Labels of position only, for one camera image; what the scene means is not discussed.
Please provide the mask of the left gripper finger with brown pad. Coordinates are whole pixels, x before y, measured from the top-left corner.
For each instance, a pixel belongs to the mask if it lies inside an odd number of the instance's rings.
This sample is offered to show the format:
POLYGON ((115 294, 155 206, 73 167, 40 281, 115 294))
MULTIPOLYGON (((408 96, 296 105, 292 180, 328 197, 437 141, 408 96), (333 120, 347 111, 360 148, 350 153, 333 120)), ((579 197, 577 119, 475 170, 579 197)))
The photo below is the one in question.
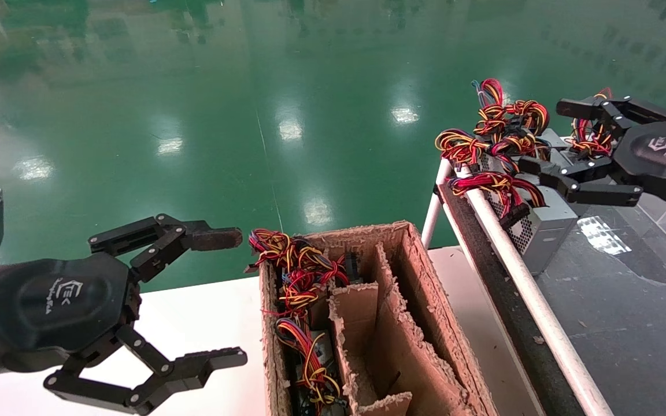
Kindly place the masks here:
POLYGON ((187 251, 211 252, 238 247, 238 227, 212 228, 204 220, 180 221, 167 214, 144 218, 89 238, 91 253, 119 257, 138 250, 129 263, 132 280, 148 283, 187 251))

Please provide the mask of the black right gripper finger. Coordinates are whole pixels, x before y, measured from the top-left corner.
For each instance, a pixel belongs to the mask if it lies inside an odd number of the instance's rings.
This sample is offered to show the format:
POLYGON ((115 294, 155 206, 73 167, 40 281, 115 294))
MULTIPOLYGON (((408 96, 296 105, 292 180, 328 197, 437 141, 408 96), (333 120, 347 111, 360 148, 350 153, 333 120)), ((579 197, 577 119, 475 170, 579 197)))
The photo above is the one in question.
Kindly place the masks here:
POLYGON ((538 177, 542 186, 557 191, 568 203, 598 206, 636 206, 643 193, 639 185, 600 183, 616 172, 608 157, 561 168, 528 156, 520 157, 522 173, 538 177))
POLYGON ((616 99, 593 97, 581 101, 562 98, 557 102, 557 115, 599 123, 613 136, 623 134, 635 123, 666 122, 666 109, 630 96, 616 99))

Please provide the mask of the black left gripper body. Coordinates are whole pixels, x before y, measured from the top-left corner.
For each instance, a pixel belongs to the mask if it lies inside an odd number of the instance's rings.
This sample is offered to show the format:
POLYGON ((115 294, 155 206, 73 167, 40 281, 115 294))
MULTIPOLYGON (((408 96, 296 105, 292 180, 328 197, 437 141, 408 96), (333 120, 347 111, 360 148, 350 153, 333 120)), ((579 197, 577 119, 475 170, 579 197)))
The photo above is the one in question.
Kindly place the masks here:
POLYGON ((128 266, 105 253, 0 266, 0 370, 46 370, 138 319, 128 266))

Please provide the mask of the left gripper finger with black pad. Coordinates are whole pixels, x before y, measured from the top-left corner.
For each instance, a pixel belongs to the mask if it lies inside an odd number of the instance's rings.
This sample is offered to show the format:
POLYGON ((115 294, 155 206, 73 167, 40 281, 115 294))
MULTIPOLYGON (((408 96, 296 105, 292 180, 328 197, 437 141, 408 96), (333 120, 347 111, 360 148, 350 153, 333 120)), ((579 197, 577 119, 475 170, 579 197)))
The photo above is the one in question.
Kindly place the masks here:
POLYGON ((174 394, 203 389, 213 372, 247 364, 240 347, 194 352, 170 361, 130 325, 119 325, 96 343, 69 356, 60 369, 44 381, 44 387, 62 400, 87 406, 148 415, 174 394), (151 370, 137 387, 107 384, 81 377, 85 368, 125 347, 151 370))

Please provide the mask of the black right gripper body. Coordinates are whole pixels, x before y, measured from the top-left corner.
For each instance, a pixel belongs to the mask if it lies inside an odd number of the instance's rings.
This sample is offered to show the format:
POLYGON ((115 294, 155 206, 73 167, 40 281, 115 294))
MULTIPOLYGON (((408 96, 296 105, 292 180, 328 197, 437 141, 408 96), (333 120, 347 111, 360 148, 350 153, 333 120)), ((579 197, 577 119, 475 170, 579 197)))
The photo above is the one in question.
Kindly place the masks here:
POLYGON ((613 179, 666 201, 666 123, 628 129, 613 151, 613 179))

